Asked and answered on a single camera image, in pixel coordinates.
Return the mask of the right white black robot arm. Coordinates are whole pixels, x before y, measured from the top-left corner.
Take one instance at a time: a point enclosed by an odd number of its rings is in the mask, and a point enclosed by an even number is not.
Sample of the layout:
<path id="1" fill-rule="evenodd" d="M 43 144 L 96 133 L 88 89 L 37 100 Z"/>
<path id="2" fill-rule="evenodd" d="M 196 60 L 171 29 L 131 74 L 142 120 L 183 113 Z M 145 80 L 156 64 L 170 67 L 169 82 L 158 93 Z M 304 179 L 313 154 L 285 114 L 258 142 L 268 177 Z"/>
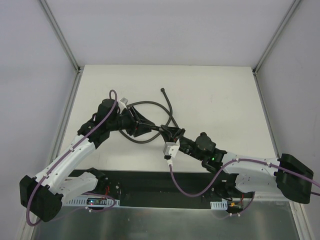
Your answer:
<path id="1" fill-rule="evenodd" d="M 172 176 L 173 158 L 178 151 L 199 160 L 214 175 L 199 193 L 185 192 L 174 179 L 174 185 L 185 196 L 195 198 L 210 189 L 225 188 L 226 194 L 233 198 L 254 192 L 281 193 L 290 201 L 310 203 L 314 173 L 291 154 L 284 153 L 280 158 L 250 158 L 218 149 L 205 132 L 191 140 L 184 136 L 183 128 L 161 125 L 158 131 L 165 142 L 163 154 Z"/>

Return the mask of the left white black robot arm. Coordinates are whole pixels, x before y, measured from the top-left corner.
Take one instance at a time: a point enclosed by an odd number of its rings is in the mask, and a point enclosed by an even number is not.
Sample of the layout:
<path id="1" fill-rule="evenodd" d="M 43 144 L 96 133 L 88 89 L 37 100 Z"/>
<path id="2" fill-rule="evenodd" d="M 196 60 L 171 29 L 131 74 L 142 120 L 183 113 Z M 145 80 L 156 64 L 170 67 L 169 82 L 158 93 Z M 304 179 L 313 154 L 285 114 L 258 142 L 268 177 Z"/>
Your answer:
<path id="1" fill-rule="evenodd" d="M 26 207 L 27 220 L 34 214 L 49 222 L 73 198 L 86 192 L 96 195 L 106 192 L 105 175 L 93 167 L 72 180 L 67 177 L 111 132 L 125 130 L 134 137 L 151 132 L 154 123 L 134 107 L 127 107 L 125 101 L 125 98 L 104 99 L 63 153 L 34 177 L 26 175 L 20 180 L 20 202 Z"/>

